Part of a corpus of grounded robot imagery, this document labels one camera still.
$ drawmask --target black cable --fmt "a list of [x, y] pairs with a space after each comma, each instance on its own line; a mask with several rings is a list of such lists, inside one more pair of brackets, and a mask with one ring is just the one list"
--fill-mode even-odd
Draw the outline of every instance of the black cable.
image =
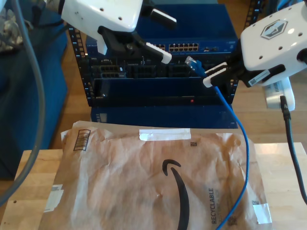
[[36, 28], [43, 29], [43, 28], [47, 28], [47, 27], [59, 26], [59, 25], [62, 25], [63, 22], [64, 22], [64, 20], [61, 19], [61, 20], [59, 20], [58, 22], [55, 22], [55, 23], [48, 23], [48, 24], [38, 25], [38, 26], [36, 26]]
[[297, 160], [297, 157], [296, 157], [294, 144], [293, 144], [290, 111], [288, 109], [286, 97], [281, 96], [280, 99], [281, 99], [281, 109], [282, 109], [282, 112], [283, 112], [283, 119], [284, 119], [285, 125], [286, 125], [287, 141], [288, 141], [289, 150], [290, 150], [291, 158], [292, 158], [292, 161], [293, 161], [293, 165], [294, 165], [294, 169], [295, 169], [295, 173], [296, 173], [296, 177], [297, 177], [297, 181], [298, 181], [299, 190], [301, 191], [302, 198], [303, 198], [305, 204], [307, 205], [307, 195], [306, 195], [306, 191], [305, 191], [305, 187], [304, 187], [304, 181], [303, 181], [301, 170], [299, 168], [299, 164], [298, 164], [298, 160]]

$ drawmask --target barcode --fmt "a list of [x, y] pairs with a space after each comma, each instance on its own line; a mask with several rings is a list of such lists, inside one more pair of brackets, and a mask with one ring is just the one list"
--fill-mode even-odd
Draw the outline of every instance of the barcode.
[[86, 151], [88, 139], [90, 138], [91, 131], [89, 129], [81, 129], [79, 130], [78, 137], [76, 140], [76, 144], [74, 147], [74, 151], [83, 150]]
[[250, 85], [254, 85], [254, 84], [256, 84], [256, 83], [257, 83], [257, 82], [256, 82], [255, 79], [253, 79], [253, 80], [250, 81]]

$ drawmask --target white tape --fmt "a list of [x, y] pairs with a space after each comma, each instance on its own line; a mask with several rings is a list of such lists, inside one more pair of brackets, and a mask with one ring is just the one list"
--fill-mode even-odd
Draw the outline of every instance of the white tape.
[[270, 209], [268, 204], [253, 205], [259, 224], [272, 223]]
[[64, 190], [61, 190], [62, 186], [62, 184], [55, 184], [52, 186], [44, 212], [52, 212], [59, 205], [64, 192]]
[[189, 140], [191, 132], [189, 128], [174, 129], [140, 129], [140, 140]]

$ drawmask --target network equipment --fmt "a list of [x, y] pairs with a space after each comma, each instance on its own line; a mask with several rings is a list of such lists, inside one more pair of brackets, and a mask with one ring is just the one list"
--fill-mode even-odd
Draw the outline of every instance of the network equipment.
[[[222, 4], [157, 5], [177, 19], [175, 30], [153, 23], [150, 18], [139, 18], [136, 31], [147, 42], [174, 55], [231, 53], [236, 48], [237, 36]], [[96, 40], [88, 37], [87, 53], [101, 56]]]
[[[224, 62], [235, 50], [237, 36], [221, 4], [158, 5], [177, 19], [177, 28], [158, 23], [148, 28], [149, 18], [140, 18], [137, 31], [142, 38], [172, 54], [169, 64], [150, 56], [113, 57], [97, 52], [96, 41], [86, 40], [87, 58], [79, 62], [85, 92], [92, 107], [219, 104], [213, 90], [202, 86], [185, 64], [187, 56], [200, 60], [205, 69]], [[220, 87], [231, 104], [237, 87], [230, 80]]]

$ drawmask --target power cord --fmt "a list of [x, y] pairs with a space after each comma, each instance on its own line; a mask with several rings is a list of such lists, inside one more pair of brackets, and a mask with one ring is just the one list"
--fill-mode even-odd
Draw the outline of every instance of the power cord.
[[29, 172], [31, 171], [38, 153], [39, 149], [42, 144], [42, 139], [44, 135], [44, 127], [45, 127], [45, 115], [46, 115], [46, 102], [45, 102], [45, 92], [44, 92], [44, 85], [42, 80], [42, 74], [39, 69], [39, 65], [31, 45], [27, 28], [24, 24], [24, 17], [20, 8], [20, 4], [18, 0], [11, 0], [12, 7], [15, 12], [16, 21], [20, 28], [21, 35], [24, 40], [24, 47], [29, 56], [29, 60], [34, 72], [34, 77], [37, 86], [38, 92], [38, 102], [39, 102], [39, 119], [38, 119], [38, 126], [35, 138], [35, 144], [31, 151], [30, 157], [27, 163], [24, 166], [24, 169], [13, 182], [13, 184], [0, 196], [0, 206], [2, 206], [11, 196], [12, 194], [19, 188], [19, 186], [24, 182], [25, 178], [28, 176]]
[[297, 157], [296, 157], [294, 144], [293, 144], [292, 127], [291, 127], [291, 114], [290, 114], [290, 111], [288, 109], [286, 97], [281, 96], [280, 101], [281, 101], [281, 109], [282, 109], [282, 113], [283, 113], [283, 119], [284, 119], [284, 122], [285, 122], [285, 125], [286, 125], [287, 141], [288, 141], [289, 150], [290, 150], [291, 158], [292, 158], [292, 161], [293, 161], [293, 165], [294, 165], [294, 169], [295, 169], [295, 173], [296, 173], [296, 177], [297, 177], [297, 181], [298, 181], [299, 190], [301, 191], [302, 198], [303, 198], [305, 204], [307, 205], [307, 195], [306, 195], [306, 191], [305, 191], [305, 187], [304, 187], [304, 181], [303, 181], [301, 170], [299, 168], [299, 164], [298, 164], [298, 160], [297, 160]]
[[[200, 61], [195, 61], [194, 59], [192, 59], [190, 56], [187, 58], [186, 63], [192, 68], [193, 71], [195, 71], [200, 77], [207, 77], [207, 74], [205, 72], [205, 70], [202, 68], [201, 66], [201, 62]], [[246, 191], [246, 187], [248, 184], [248, 176], [249, 176], [249, 143], [248, 143], [248, 136], [246, 134], [246, 131], [241, 123], [241, 121], [239, 120], [239, 118], [236, 116], [235, 112], [232, 110], [232, 108], [229, 106], [229, 104], [227, 103], [227, 101], [225, 100], [225, 98], [223, 97], [221, 91], [219, 90], [218, 87], [214, 87], [214, 90], [216, 92], [216, 94], [218, 95], [218, 97], [220, 98], [220, 100], [222, 101], [222, 103], [224, 104], [224, 106], [226, 107], [226, 109], [229, 111], [229, 113], [231, 114], [231, 116], [236, 120], [236, 122], [239, 124], [243, 136], [244, 136], [244, 140], [245, 140], [245, 144], [246, 144], [246, 177], [245, 177], [245, 182], [242, 188], [242, 191], [238, 197], [238, 199], [236, 200], [234, 206], [232, 207], [232, 209], [229, 211], [229, 213], [227, 214], [227, 216], [225, 217], [225, 219], [222, 221], [222, 223], [216, 228], [217, 230], [220, 230], [225, 223], [228, 221], [228, 219], [231, 217], [231, 215], [234, 213], [235, 209], [237, 208], [237, 206], [239, 205], [240, 201], [242, 200], [242, 197]]]

